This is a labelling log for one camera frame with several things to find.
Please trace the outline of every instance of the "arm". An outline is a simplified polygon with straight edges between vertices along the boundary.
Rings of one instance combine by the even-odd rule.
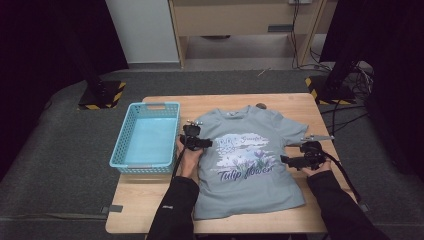
[[[183,145],[177,139],[179,154]],[[191,179],[202,150],[185,150],[181,160],[181,173],[171,184],[160,203],[153,219],[147,240],[191,240],[193,220],[191,213],[199,195],[199,186]]]
[[[331,239],[389,239],[374,227],[353,199],[341,189],[326,162],[316,171],[303,170],[308,174],[308,185],[321,208]]]

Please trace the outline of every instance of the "wooden table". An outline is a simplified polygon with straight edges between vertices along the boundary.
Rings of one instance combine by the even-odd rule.
[[[264,103],[268,109],[280,111],[284,117],[309,125],[307,135],[327,135],[328,131],[313,97],[307,93],[246,94],[147,97],[143,102],[180,102],[181,125],[186,120],[214,109],[238,110],[246,105]],[[338,159],[331,141],[322,147]],[[298,147],[287,147],[290,157],[302,156]],[[315,197],[303,172],[288,168],[301,188],[306,204],[284,211],[235,215],[223,219],[194,221],[195,233],[319,233],[326,232]],[[337,167],[333,167],[342,188],[353,194]],[[168,189],[170,175],[121,175],[112,205],[123,206],[122,212],[110,212],[106,222],[109,233],[148,233],[153,217]]]

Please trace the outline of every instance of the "t-shirt sleeve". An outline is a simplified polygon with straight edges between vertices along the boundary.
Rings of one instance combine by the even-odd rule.
[[[302,143],[300,139],[305,136],[308,125],[285,118],[277,111],[272,111],[271,119],[274,129],[283,139],[284,146]]]

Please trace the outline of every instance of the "white wall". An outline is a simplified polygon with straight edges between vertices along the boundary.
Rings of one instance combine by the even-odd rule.
[[[179,62],[168,0],[106,0],[128,63]]]

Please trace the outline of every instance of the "black curtain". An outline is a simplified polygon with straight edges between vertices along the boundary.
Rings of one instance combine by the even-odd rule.
[[[0,0],[3,178],[58,90],[86,80],[46,11],[49,1]],[[105,1],[54,1],[97,75],[128,68]]]
[[[414,140],[424,134],[423,11],[422,0],[339,0],[320,60],[373,67],[366,104],[374,126],[398,169],[424,180],[420,140]],[[337,69],[339,76],[350,70]]]

